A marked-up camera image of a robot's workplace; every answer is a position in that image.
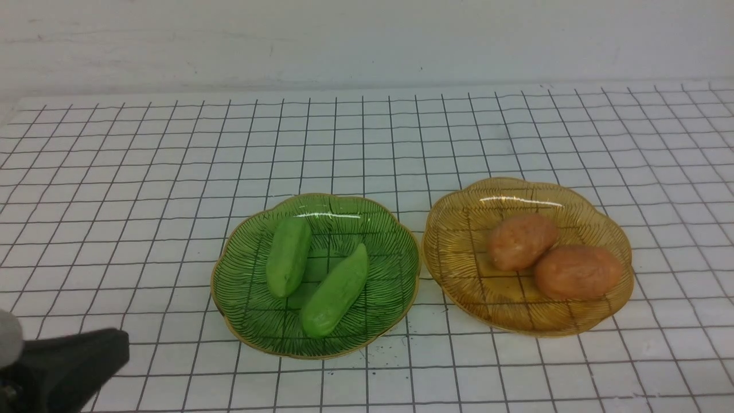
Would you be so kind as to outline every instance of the potato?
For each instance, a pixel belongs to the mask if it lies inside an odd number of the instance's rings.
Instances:
[[[535,266],[535,284],[554,300],[599,298],[622,278],[622,264],[601,247],[562,245]]]
[[[516,215],[490,232],[487,253],[502,271],[519,271],[532,266],[558,239],[558,229],[541,214]]]

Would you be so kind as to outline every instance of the scalloped plate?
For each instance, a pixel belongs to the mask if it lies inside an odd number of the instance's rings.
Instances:
[[[487,258],[487,233],[513,215],[539,212],[559,227],[557,245],[607,248],[625,272],[611,292],[589,300],[553,301],[535,286],[532,269],[500,271]],[[450,193],[431,208],[422,249],[446,295],[491,326],[539,337],[579,334],[619,311],[634,286],[624,231],[584,197],[555,184],[489,178]]]
[[[273,297],[265,263],[280,220],[305,217],[313,232],[303,282],[286,299]],[[369,274],[364,291],[328,337],[306,337],[299,310],[330,268],[364,243]],[[211,296],[240,341],[266,353],[327,359],[366,346],[406,314],[418,292],[418,244],[411,232],[366,198],[305,194],[243,221],[211,274]]]

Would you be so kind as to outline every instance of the green cucumber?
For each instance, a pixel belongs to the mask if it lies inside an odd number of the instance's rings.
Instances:
[[[334,267],[311,299],[301,309],[301,324],[307,336],[319,339],[331,334],[367,282],[369,258],[364,244]]]
[[[306,219],[289,217],[278,224],[265,264],[268,290],[275,297],[288,297],[301,284],[310,246],[311,227]]]

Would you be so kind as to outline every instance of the grid paper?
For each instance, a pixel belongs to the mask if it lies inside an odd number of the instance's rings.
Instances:
[[[28,339],[108,326],[131,361],[95,412],[729,412],[734,82],[32,98],[0,129],[0,308]],[[424,271],[367,349],[240,345],[209,276],[247,216],[363,195],[420,238],[488,176],[571,187],[618,222],[637,285],[577,337],[489,328]]]

